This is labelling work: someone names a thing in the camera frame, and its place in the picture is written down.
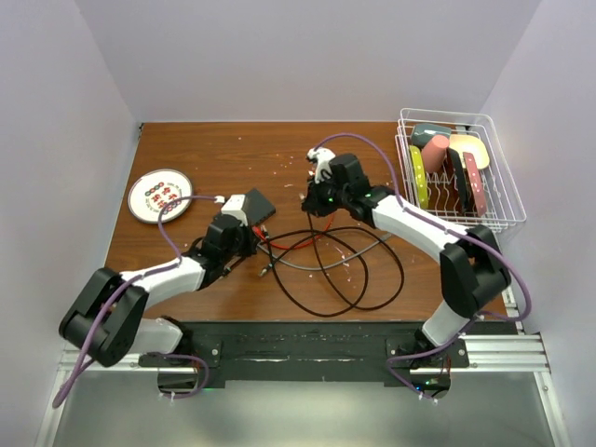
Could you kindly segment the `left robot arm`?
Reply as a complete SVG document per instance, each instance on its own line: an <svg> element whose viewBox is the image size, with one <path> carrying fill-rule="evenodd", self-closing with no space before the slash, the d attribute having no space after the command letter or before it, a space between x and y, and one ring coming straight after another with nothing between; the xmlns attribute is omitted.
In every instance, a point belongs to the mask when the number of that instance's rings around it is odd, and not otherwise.
<svg viewBox="0 0 596 447"><path fill-rule="evenodd" d="M96 270L59 326L60 336L103 367L128 354L159 353L172 365L185 364L193 343L178 323L148 319L145 309L174 296L199 291L226 275L233 259L256 253L249 225L220 215L206 235L180 257L138 271Z"/></svg>

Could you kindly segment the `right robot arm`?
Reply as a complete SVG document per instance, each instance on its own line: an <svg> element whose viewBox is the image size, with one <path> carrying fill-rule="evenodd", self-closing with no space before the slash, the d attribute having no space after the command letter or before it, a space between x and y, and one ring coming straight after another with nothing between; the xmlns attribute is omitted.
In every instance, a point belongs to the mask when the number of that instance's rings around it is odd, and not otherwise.
<svg viewBox="0 0 596 447"><path fill-rule="evenodd" d="M325 217L346 210L355 221L400 237L440 266L442 302L414 344L421 363L437 365L448 354L447 344L511 283L494 233L484 225L444 221L384 185L372 186L353 154L311 148L306 160L314 170L303 211Z"/></svg>

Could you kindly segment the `black network switch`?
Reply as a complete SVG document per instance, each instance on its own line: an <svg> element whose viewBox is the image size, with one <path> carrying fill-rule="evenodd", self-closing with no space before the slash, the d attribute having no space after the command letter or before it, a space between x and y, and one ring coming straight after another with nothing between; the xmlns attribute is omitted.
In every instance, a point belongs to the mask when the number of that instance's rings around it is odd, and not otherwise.
<svg viewBox="0 0 596 447"><path fill-rule="evenodd" d="M273 203L257 188L252 188L246 195L246 216L250 226L259 226L276 213Z"/></svg>

